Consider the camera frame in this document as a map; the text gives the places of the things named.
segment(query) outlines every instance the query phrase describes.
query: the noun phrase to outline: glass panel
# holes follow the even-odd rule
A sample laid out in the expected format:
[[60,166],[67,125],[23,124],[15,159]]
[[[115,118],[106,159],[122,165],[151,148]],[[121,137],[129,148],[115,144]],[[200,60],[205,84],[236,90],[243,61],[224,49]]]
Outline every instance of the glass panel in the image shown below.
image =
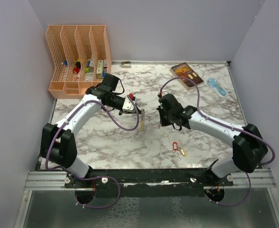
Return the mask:
[[[247,189],[226,190],[225,203],[244,198]],[[121,198],[108,209],[75,206],[74,192],[35,191],[26,228],[278,228],[267,189],[253,189],[248,202],[227,208],[206,198]],[[106,204],[113,199],[98,199]]]

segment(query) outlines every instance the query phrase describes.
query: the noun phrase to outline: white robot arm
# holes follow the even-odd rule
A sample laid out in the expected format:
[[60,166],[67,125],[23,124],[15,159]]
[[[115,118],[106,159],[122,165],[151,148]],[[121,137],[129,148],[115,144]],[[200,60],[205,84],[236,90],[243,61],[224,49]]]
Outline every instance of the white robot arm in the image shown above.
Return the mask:
[[[133,102],[135,97],[132,94],[128,96],[128,99],[122,98],[113,92],[119,80],[118,77],[106,74],[102,83],[97,87],[90,87],[80,103],[66,117],[56,124],[47,123],[42,130],[40,155],[47,158],[49,153],[50,161],[62,166],[65,170],[78,177],[85,177],[90,166],[77,157],[75,142],[75,137],[84,124],[101,110],[102,105],[117,109],[120,111],[120,114],[133,114],[135,112],[140,114],[140,110],[138,110],[135,102]],[[60,133],[49,150],[59,130]]]
[[219,180],[232,172],[241,170],[253,172],[268,151],[266,145],[262,142],[245,133],[234,130],[242,129],[262,138],[257,127],[252,124],[247,126],[233,125],[208,116],[202,111],[198,111],[196,107],[187,106],[183,108],[172,94],[161,96],[159,103],[160,106],[158,106],[157,110],[159,111],[162,126],[173,125],[174,127],[175,124],[180,127],[179,130],[182,127],[198,130],[218,138],[233,148],[232,157],[216,160],[208,168],[207,171],[211,179]]

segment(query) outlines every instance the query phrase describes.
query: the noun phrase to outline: brown book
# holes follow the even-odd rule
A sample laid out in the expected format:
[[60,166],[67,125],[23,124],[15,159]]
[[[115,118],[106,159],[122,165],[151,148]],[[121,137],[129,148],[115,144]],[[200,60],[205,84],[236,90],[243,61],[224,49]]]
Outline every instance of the brown book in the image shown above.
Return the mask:
[[[197,75],[197,73],[195,73],[195,71],[191,67],[189,67],[189,65],[186,63],[181,63],[176,66],[173,66],[171,67],[170,71],[178,77],[185,77],[191,79],[197,85],[204,82]],[[190,90],[191,88],[194,87],[194,85],[188,80],[182,79],[180,80],[180,82],[187,90]]]

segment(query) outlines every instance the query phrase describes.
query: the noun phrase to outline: red item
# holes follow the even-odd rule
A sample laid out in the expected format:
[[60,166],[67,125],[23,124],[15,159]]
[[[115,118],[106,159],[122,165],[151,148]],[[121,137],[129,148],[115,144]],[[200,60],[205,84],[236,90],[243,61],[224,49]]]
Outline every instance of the red item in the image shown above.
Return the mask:
[[131,100],[133,100],[134,95],[133,94],[129,94],[129,97],[131,98]]
[[173,142],[172,146],[173,146],[173,150],[176,151],[177,150],[177,142]]
[[74,74],[78,74],[79,73],[79,68],[78,67],[75,67],[74,70],[73,70]]

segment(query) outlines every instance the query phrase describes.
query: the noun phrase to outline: gray wall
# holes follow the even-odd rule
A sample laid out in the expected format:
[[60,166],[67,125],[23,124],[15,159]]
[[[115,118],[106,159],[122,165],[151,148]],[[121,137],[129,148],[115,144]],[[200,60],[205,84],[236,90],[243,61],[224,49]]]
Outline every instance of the gray wall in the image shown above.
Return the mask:
[[233,58],[231,72],[248,121],[277,152],[270,167],[279,188],[279,0],[264,3]]
[[45,31],[27,0],[0,3],[0,228],[13,227],[52,98]]
[[232,60],[263,0],[29,0],[49,24],[106,24],[114,60]]

